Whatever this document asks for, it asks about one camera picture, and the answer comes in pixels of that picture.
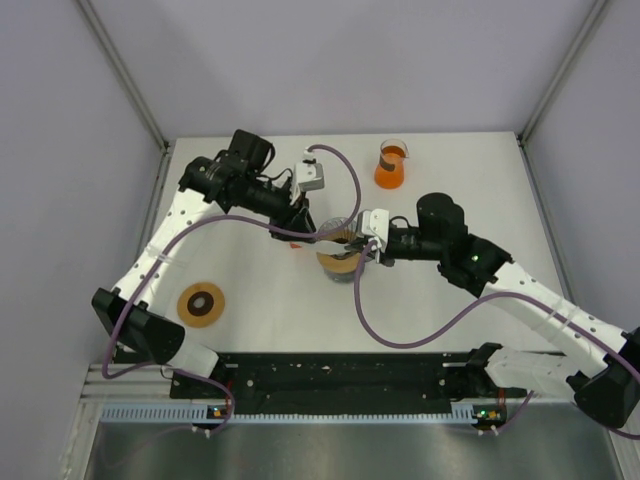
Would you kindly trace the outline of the grey glass server carafe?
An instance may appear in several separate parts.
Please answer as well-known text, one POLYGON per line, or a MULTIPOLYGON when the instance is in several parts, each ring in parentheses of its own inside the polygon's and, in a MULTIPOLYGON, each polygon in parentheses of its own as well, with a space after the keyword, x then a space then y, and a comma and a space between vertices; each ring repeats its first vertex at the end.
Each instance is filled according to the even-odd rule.
POLYGON ((318 254, 317 260, 326 276, 332 281, 351 283, 355 279, 360 257, 360 253, 337 256, 318 254))

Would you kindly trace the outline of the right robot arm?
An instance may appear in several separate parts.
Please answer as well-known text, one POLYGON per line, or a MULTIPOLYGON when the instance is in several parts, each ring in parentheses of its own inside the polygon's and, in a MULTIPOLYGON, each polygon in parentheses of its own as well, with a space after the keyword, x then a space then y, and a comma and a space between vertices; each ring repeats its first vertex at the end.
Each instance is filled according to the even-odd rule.
POLYGON ((623 431, 639 403, 639 332, 598 319, 545 287, 504 249, 469 232, 463 209, 444 193, 416 203, 418 223, 400 228, 386 210, 361 212, 356 248, 379 264, 434 261, 451 285, 474 302, 413 349, 452 329, 473 309, 490 303, 556 348, 554 355, 487 343, 469 361, 466 380, 476 394, 520 388, 562 398, 600 425, 623 431))

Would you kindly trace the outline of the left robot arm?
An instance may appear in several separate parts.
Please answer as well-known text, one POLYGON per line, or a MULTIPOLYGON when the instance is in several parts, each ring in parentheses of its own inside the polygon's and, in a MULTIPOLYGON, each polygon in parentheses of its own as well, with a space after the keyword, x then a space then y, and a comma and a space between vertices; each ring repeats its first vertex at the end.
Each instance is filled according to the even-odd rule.
POLYGON ((219 356, 192 339, 185 321, 168 318, 178 281, 201 248, 206 227, 233 220, 232 208, 259 215, 258 225, 276 239, 313 243, 318 235, 307 192, 324 186, 314 150, 285 172, 283 183, 265 175, 274 159, 269 141, 235 131, 229 146, 214 157, 191 160, 160 226, 129 271, 114 287, 100 288, 91 304, 109 335, 102 364, 106 379, 117 378, 109 365, 122 344, 151 365, 167 365, 192 374, 192 384, 205 396, 226 387, 227 374, 216 366, 219 356))

